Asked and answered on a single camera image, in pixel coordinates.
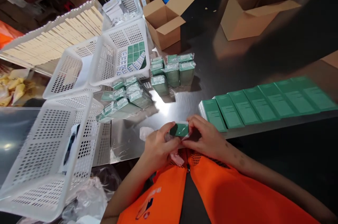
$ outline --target orange vest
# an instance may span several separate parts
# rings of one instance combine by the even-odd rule
[[[191,154],[188,163],[213,224],[318,223],[283,195],[234,168],[221,167],[201,154]],[[154,185],[120,214],[118,224],[178,224],[187,172],[175,165],[157,172]]]

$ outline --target white plastic basket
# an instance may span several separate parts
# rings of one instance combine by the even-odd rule
[[[61,214],[66,200],[90,177],[101,127],[96,115],[102,108],[91,92],[43,104],[0,190],[0,211],[43,222]],[[75,124],[80,128],[64,175],[59,168]]]
[[[124,23],[120,23],[118,26],[116,27],[120,27],[123,25],[126,25],[132,21],[138,20],[142,17],[143,15],[143,10],[141,7],[141,3],[140,0],[121,0],[123,6],[128,9],[129,13],[133,13],[136,12],[138,15],[130,20],[125,21]],[[109,17],[104,13],[103,14],[103,22],[102,22],[102,32],[107,31],[109,29],[111,29],[112,26],[112,22],[110,21]]]
[[[82,58],[94,54],[97,40],[98,37],[93,37],[64,50],[53,76],[43,93],[44,99],[83,91],[97,92],[101,90],[100,86],[91,86],[88,79],[80,86],[74,86],[82,69]]]
[[[116,76],[120,65],[121,54],[128,46],[144,41],[146,67],[138,71]],[[145,21],[140,18],[124,26],[110,29],[98,38],[92,66],[90,67],[89,83],[93,86],[106,85],[119,78],[136,76],[140,80],[150,76],[150,58],[145,30]]]

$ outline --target hand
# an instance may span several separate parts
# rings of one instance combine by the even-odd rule
[[[202,137],[198,141],[184,140],[182,145],[210,158],[223,161],[229,143],[216,127],[199,115],[193,115],[187,121],[189,122],[189,132],[197,129]]]
[[[145,140],[145,148],[139,162],[143,164],[145,172],[150,176],[161,169],[169,161],[170,152],[178,148],[179,137],[166,142],[164,136],[173,128],[175,122],[166,123],[159,130],[152,132]]]

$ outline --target green product box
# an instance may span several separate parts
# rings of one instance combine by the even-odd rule
[[[188,62],[179,63],[179,65],[180,65],[181,86],[191,85],[194,80],[196,63],[194,61],[188,61]]]
[[[251,106],[243,90],[229,92],[232,102],[245,125],[259,124],[261,121]]]
[[[164,72],[162,71],[162,69],[163,69],[162,63],[152,64],[150,66],[150,71],[151,71],[153,77],[159,76],[159,75],[164,75]]]
[[[178,63],[177,54],[175,54],[175,55],[167,55],[166,57],[167,57],[167,64]]]
[[[217,95],[214,97],[222,113],[228,129],[244,127],[244,124],[233,104],[229,94]]]
[[[244,93],[262,122],[280,119],[258,87],[244,89]]]
[[[152,105],[151,98],[149,95],[143,90],[137,90],[131,93],[128,96],[130,102],[135,104],[136,106],[140,107],[141,109],[148,108]]]
[[[145,50],[144,42],[138,43],[139,49],[140,50]]]
[[[174,127],[170,129],[169,134],[176,137],[189,137],[189,123],[188,122],[177,122]]]
[[[134,49],[133,49],[133,46],[128,46],[128,54],[132,54],[134,53]]]
[[[154,64],[162,64],[162,65],[164,65],[163,58],[162,57],[152,58],[151,59],[151,64],[152,65],[154,65]]]
[[[178,55],[177,58],[177,62],[181,63],[181,62],[187,62],[187,61],[191,61],[194,59],[194,53],[188,53],[188,54],[182,54],[182,55]]]
[[[151,78],[151,85],[159,96],[169,95],[167,80],[164,75]]]
[[[118,90],[118,89],[123,88],[123,87],[124,87],[124,85],[123,85],[122,79],[118,79],[116,81],[113,81],[113,83],[112,83],[113,90]]]
[[[212,123],[219,132],[227,131],[222,114],[215,99],[201,101],[198,108],[201,116]]]
[[[291,80],[303,91],[312,105],[318,107],[321,111],[338,109],[338,105],[308,77],[295,77]]]
[[[162,71],[167,78],[168,85],[171,87],[179,87],[180,86],[180,65],[179,63],[168,64],[164,66]]]
[[[140,51],[139,47],[138,47],[138,44],[134,44],[133,45],[133,49],[134,49],[134,52]]]
[[[312,107],[307,97],[297,88],[297,85],[291,80],[283,80],[275,82],[279,90],[285,94],[285,96],[295,106],[297,111],[301,115],[318,113],[319,109]]]
[[[299,115],[297,109],[289,99],[276,87],[274,83],[262,84],[258,88],[265,95],[275,114],[280,118],[294,117]]]

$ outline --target green box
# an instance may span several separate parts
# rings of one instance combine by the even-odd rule
[[[219,132],[227,131],[215,99],[201,101],[198,108],[201,116],[212,123]]]
[[[261,123],[243,90],[228,93],[245,125]]]
[[[128,54],[134,53],[133,46],[128,46]]]
[[[276,87],[274,83],[262,84],[258,88],[265,95],[270,106],[280,118],[294,117],[299,115],[297,109],[290,100]]]
[[[174,127],[170,129],[169,134],[176,137],[189,137],[189,123],[177,122]]]
[[[318,107],[321,111],[338,109],[338,105],[308,77],[295,77],[291,80],[309,98],[312,106]]]
[[[158,93],[159,96],[169,95],[169,88],[164,75],[152,77],[151,86]]]
[[[280,119],[277,113],[275,114],[274,110],[270,107],[270,103],[258,87],[244,89],[244,93],[262,122]]]
[[[275,82],[275,84],[301,115],[319,112],[319,109],[312,107],[307,97],[303,95],[291,79]]]
[[[217,95],[214,98],[218,104],[228,129],[244,127],[244,124],[229,94]]]
[[[140,50],[145,50],[144,42],[138,43]]]
[[[134,62],[136,62],[136,60],[138,60],[139,57],[140,57],[140,53],[134,52]]]
[[[139,47],[138,47],[138,44],[134,44],[133,45],[133,49],[134,49],[134,53],[137,52],[137,51],[140,51]]]

